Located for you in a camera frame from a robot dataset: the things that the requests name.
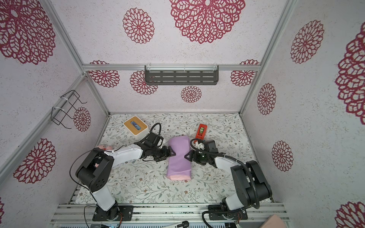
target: folded purple towel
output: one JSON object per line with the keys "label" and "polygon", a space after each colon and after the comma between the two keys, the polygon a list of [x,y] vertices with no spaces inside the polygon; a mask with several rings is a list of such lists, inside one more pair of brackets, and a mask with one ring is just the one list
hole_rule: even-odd
{"label": "folded purple towel", "polygon": [[184,158],[190,151],[189,137],[174,137],[169,140],[169,146],[175,151],[176,156],[169,157],[167,178],[170,180],[191,180],[191,162]]}

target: black mounting plate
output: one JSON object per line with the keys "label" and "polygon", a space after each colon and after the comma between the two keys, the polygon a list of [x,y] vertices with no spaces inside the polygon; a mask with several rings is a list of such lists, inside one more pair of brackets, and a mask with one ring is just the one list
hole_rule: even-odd
{"label": "black mounting plate", "polygon": [[[222,211],[220,205],[208,205],[208,210]],[[209,213],[209,219],[210,220],[238,220],[238,215],[241,220],[248,219],[246,210],[243,210],[241,212],[235,212],[235,213],[225,213],[223,215],[216,214],[216,213]]]}
{"label": "black mounting plate", "polygon": [[[119,212],[123,214],[122,221],[130,221],[132,219],[133,214],[133,206],[118,206]],[[103,213],[101,213],[99,210],[101,210],[99,207],[96,207],[94,217],[92,218],[93,221],[107,221],[106,218],[103,218]],[[114,220],[114,221],[120,221],[120,215]]]}

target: red mandala pattern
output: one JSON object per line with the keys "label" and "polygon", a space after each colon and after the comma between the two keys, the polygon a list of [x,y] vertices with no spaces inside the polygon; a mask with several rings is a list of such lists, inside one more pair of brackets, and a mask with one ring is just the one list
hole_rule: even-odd
{"label": "red mandala pattern", "polygon": [[47,61],[55,48],[55,33],[37,0],[0,1],[0,49],[21,63]]}
{"label": "red mandala pattern", "polygon": [[290,54],[295,63],[303,63],[316,54],[323,40],[323,24],[313,20],[299,30],[293,40]]}
{"label": "red mandala pattern", "polygon": [[221,39],[239,20],[244,0],[170,0],[171,16],[181,34],[190,39],[212,43]]}
{"label": "red mandala pattern", "polygon": [[123,28],[127,36],[136,43],[149,42],[155,33],[150,16],[137,8],[126,12],[123,18]]}
{"label": "red mandala pattern", "polygon": [[292,149],[286,142],[277,141],[271,152],[275,166],[281,171],[289,171],[293,165]]}
{"label": "red mandala pattern", "polygon": [[91,123],[90,112],[84,107],[79,107],[73,115],[73,123],[79,131],[86,131]]}
{"label": "red mandala pattern", "polygon": [[346,112],[360,117],[365,125],[365,22],[356,38],[347,44],[344,58],[337,66],[338,99],[346,104]]}
{"label": "red mandala pattern", "polygon": [[201,90],[196,86],[187,86],[181,91],[181,98],[188,103],[194,103],[201,98]]}
{"label": "red mandala pattern", "polygon": [[336,228],[364,228],[365,205],[362,202],[347,202],[336,210]]}
{"label": "red mandala pattern", "polygon": [[142,70],[136,71],[131,75],[130,84],[137,93],[148,95],[156,92],[158,86],[147,85],[145,82],[145,72]]}
{"label": "red mandala pattern", "polygon": [[[93,61],[90,64],[108,64],[104,61]],[[90,77],[94,82],[104,87],[115,87],[119,83],[119,74],[116,70],[90,70]]]}
{"label": "red mandala pattern", "polygon": [[272,112],[276,102],[276,93],[273,85],[263,85],[257,96],[257,107],[261,114],[267,115]]}
{"label": "red mandala pattern", "polygon": [[56,151],[47,139],[40,139],[13,173],[19,182],[35,183],[48,175],[54,166]]}
{"label": "red mandala pattern", "polygon": [[0,197],[0,224],[1,224],[1,218],[4,215],[4,204],[1,202],[1,197]]}
{"label": "red mandala pattern", "polygon": [[[257,65],[260,63],[257,60],[248,59],[244,62],[241,62],[240,64]],[[256,72],[253,70],[235,70],[231,73],[231,81],[234,85],[237,86],[250,85],[255,74]]]}

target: wire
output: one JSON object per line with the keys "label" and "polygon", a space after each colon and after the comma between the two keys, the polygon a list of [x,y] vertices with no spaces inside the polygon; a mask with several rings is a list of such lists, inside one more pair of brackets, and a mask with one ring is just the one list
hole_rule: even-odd
{"label": "wire", "polygon": [[247,208],[250,208],[251,206],[246,206],[244,208],[238,208],[235,210],[229,210],[229,211],[214,211],[214,210],[206,210],[201,214],[201,218],[203,219],[203,222],[207,225],[209,228],[213,228],[211,225],[208,224],[208,222],[205,220],[204,215],[205,214],[223,214],[223,213],[236,213],[243,210],[246,210]]}
{"label": "wire", "polygon": [[119,213],[120,214],[120,222],[119,222],[119,226],[117,228],[120,228],[120,225],[122,224],[122,219],[123,219],[123,213]]}
{"label": "wire", "polygon": [[87,206],[90,206],[90,205],[86,205],[86,206],[84,207],[84,219],[85,219],[85,223],[86,223],[86,225],[88,226],[88,228],[90,228],[90,227],[89,227],[89,225],[88,225],[88,223],[86,222],[86,217],[85,217],[85,208],[86,208]]}
{"label": "wire", "polygon": [[242,216],[241,212],[238,212],[237,216],[238,216],[238,221],[237,222],[239,223],[239,221],[243,218],[243,216]]}
{"label": "wire", "polygon": [[158,130],[158,135],[161,135],[161,129],[162,129],[162,126],[161,126],[161,123],[155,123],[152,127],[151,127],[151,130],[150,130],[150,133],[152,132],[152,130],[157,126],[159,125],[160,126],[160,129]]}
{"label": "wire", "polygon": [[[159,131],[158,131],[158,135],[161,135],[161,128],[162,128],[162,126],[161,126],[161,123],[155,123],[152,127],[151,127],[151,130],[150,130],[150,133],[152,132],[152,130],[157,126],[157,125],[159,125],[160,126],[160,129],[159,129]],[[147,139],[147,137],[148,137],[148,135],[149,135],[149,133],[143,138],[143,139],[141,139],[139,142],[141,142],[141,143],[143,143],[146,139]]]}
{"label": "wire", "polygon": [[199,142],[203,142],[203,140],[201,140],[201,139],[192,139],[192,140],[190,141],[190,146],[191,146],[194,150],[199,151],[199,152],[202,152],[202,153],[206,153],[206,154],[214,155],[214,156],[219,156],[219,157],[228,158],[228,159],[231,159],[231,160],[233,160],[233,161],[235,161],[235,162],[239,163],[239,164],[242,166],[242,168],[245,170],[245,173],[247,174],[247,176],[248,176],[248,177],[249,177],[249,179],[250,179],[250,185],[251,185],[251,187],[252,187],[252,191],[253,191],[253,194],[254,194],[254,196],[255,196],[255,204],[252,204],[252,206],[253,206],[254,208],[256,208],[256,209],[259,209],[259,208],[260,208],[260,201],[259,201],[259,198],[258,198],[258,193],[257,193],[257,189],[256,189],[256,184],[255,184],[255,182],[254,182],[254,180],[253,180],[252,174],[251,174],[251,172],[250,172],[249,168],[247,167],[247,165],[246,165],[246,164],[244,164],[243,162],[241,162],[240,160],[238,160],[238,159],[236,159],[236,158],[234,158],[234,157],[231,157],[231,156],[225,155],[225,154],[217,154],[217,153],[212,153],[212,152],[208,152],[208,151],[204,151],[204,150],[198,149],[198,148],[196,148],[196,147],[193,145],[193,141],[195,141],[195,140],[196,140],[196,141],[199,141]]}
{"label": "wire", "polygon": [[152,159],[152,160],[147,160],[147,161],[146,161],[146,160],[145,160],[145,158],[143,158],[143,159],[142,159],[142,161],[144,161],[144,162],[150,162],[150,161],[154,161],[154,159]]}
{"label": "wire", "polygon": [[78,157],[76,158],[76,160],[72,163],[72,165],[71,165],[71,167],[70,167],[70,171],[69,171],[70,178],[73,180],[73,182],[75,182],[76,184],[80,185],[81,187],[86,188],[86,189],[87,189],[87,190],[89,190],[89,191],[90,191],[90,189],[89,189],[88,187],[86,187],[86,186],[84,186],[84,185],[82,185],[82,184],[78,183],[77,181],[75,181],[75,180],[72,178],[72,176],[71,176],[71,169],[72,169],[73,164],[75,164],[75,162],[76,162],[76,161],[77,161],[77,160],[78,160],[81,156],[83,156],[84,154],[86,154],[86,153],[88,153],[88,152],[90,152],[90,151],[93,151],[93,150],[99,150],[99,148],[94,148],[94,149],[92,149],[92,150],[86,151],[85,153],[83,153],[83,154],[81,154],[80,156],[78,156]]}

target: floral tablecloth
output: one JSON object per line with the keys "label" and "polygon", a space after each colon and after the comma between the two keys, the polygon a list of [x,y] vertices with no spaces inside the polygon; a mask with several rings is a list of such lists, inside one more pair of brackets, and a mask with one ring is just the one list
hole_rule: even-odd
{"label": "floral tablecloth", "polygon": [[[132,116],[134,115],[112,115],[100,144],[119,148],[135,142],[123,126],[123,122]],[[215,140],[219,152],[241,161],[255,159],[238,114],[137,116],[150,127],[160,122],[161,135],[166,142],[180,135],[188,135],[193,139],[199,124],[204,123],[208,126],[205,140]],[[201,166],[193,162],[191,181],[171,181],[166,178],[167,167],[168,159],[158,163],[144,162],[141,159],[129,161],[112,169],[107,185],[118,203],[216,203],[235,192],[231,174],[209,164]],[[95,201],[85,188],[81,188],[76,203],[91,204]]]}

